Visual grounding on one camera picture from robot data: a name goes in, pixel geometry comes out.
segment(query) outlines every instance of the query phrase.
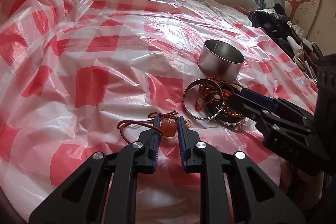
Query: silver screw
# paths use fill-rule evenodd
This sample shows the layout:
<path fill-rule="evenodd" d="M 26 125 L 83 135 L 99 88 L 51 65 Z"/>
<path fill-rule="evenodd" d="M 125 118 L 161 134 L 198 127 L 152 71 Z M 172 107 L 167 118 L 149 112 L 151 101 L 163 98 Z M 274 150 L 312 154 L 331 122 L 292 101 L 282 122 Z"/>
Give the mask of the silver screw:
<path fill-rule="evenodd" d="M 207 144 L 205 142 L 198 142 L 196 144 L 196 146 L 199 148 L 199 149 L 203 149 L 203 148 L 206 148 L 207 147 Z"/>
<path fill-rule="evenodd" d="M 142 142 L 135 142 L 132 144 L 133 148 L 135 149 L 139 149 L 143 147 L 143 143 Z"/>
<path fill-rule="evenodd" d="M 244 152 L 238 151 L 238 152 L 235 153 L 235 156 L 236 156 L 237 159 L 242 160 L 242 159 L 245 158 L 246 155 L 245 155 Z"/>
<path fill-rule="evenodd" d="M 275 131 L 280 131 L 280 127 L 278 127 L 278 125 L 276 125 L 276 124 L 272 125 L 272 128 L 273 128 Z"/>
<path fill-rule="evenodd" d="M 102 152 L 97 152 L 93 154 L 93 158 L 95 160 L 101 160 L 104 157 L 104 154 Z"/>

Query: wrinkled plastic sheet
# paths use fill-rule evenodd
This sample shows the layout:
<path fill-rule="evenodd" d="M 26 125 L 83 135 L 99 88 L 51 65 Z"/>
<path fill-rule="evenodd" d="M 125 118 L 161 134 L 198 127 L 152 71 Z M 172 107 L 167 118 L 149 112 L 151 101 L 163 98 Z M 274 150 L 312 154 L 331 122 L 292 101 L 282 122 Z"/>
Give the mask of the wrinkled plastic sheet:
<path fill-rule="evenodd" d="M 0 186 L 30 213 L 92 153 L 125 146 L 116 124 L 182 108 L 204 74 L 206 39 L 237 47 L 244 86 L 314 111 L 316 87 L 261 29 L 152 0 L 0 0 Z M 191 119 L 218 150 L 246 152 L 277 184 L 279 158 L 246 119 L 237 129 Z M 136 140 L 141 127 L 130 127 Z M 198 223 L 199 175 L 163 139 L 157 172 L 139 175 L 137 223 Z"/>

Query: bed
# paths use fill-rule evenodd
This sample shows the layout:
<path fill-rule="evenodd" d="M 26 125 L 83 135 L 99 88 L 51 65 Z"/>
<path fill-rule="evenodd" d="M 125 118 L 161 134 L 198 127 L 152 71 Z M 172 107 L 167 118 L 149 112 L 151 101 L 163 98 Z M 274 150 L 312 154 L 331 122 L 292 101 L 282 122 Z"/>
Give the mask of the bed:
<path fill-rule="evenodd" d="M 237 80 L 313 112 L 317 93 L 247 16 L 213 0 L 0 0 L 0 186 L 30 213 L 96 151 L 126 143 L 116 124 L 182 107 L 205 75 L 203 42 L 225 41 L 246 58 Z M 246 152 L 279 185 L 281 159 L 246 119 L 239 128 L 190 119 L 218 150 Z M 141 127 L 127 129 L 131 141 Z M 177 136 L 160 145 L 157 172 L 139 175 L 137 223 L 199 222 L 199 177 L 183 173 Z"/>

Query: silver bangle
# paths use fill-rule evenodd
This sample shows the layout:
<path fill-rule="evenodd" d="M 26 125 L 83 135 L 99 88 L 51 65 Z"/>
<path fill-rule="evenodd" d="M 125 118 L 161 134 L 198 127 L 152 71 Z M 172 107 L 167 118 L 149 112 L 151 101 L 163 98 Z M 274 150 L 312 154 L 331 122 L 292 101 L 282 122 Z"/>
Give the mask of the silver bangle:
<path fill-rule="evenodd" d="M 191 114 L 190 111 L 187 110 L 187 108 L 185 107 L 185 101 L 184 101 L 185 100 L 185 95 L 187 94 L 187 92 L 191 88 L 193 88 L 196 85 L 200 85 L 200 84 L 211 84 L 211 85 L 214 85 L 215 87 L 218 88 L 218 91 L 219 91 L 222 103 L 221 103 L 221 107 L 220 107 L 219 111 L 216 114 L 212 115 L 211 117 L 207 117 L 207 118 L 197 117 L 197 116 Z M 224 100 L 223 100 L 223 93 L 222 93 L 221 87 L 215 81 L 210 80 L 210 79 L 206 79 L 206 78 L 204 78 L 204 79 L 198 79 L 198 80 L 193 81 L 190 85 L 187 86 L 187 88 L 185 89 L 185 91 L 183 93 L 183 107 L 184 107 L 185 111 L 188 112 L 195 119 L 203 120 L 203 121 L 210 121 L 210 120 L 214 119 L 223 110 L 223 108 L 224 108 Z"/>

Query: silver metal container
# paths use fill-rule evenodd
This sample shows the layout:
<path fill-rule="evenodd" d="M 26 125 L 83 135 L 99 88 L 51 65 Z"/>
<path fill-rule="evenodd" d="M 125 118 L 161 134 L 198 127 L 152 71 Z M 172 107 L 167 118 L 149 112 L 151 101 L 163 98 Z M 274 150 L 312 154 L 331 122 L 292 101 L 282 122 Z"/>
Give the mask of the silver metal container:
<path fill-rule="evenodd" d="M 206 75 L 216 74 L 217 78 L 227 82 L 236 79 L 244 63 L 245 57 L 238 49 L 214 39 L 204 42 L 197 62 Z"/>

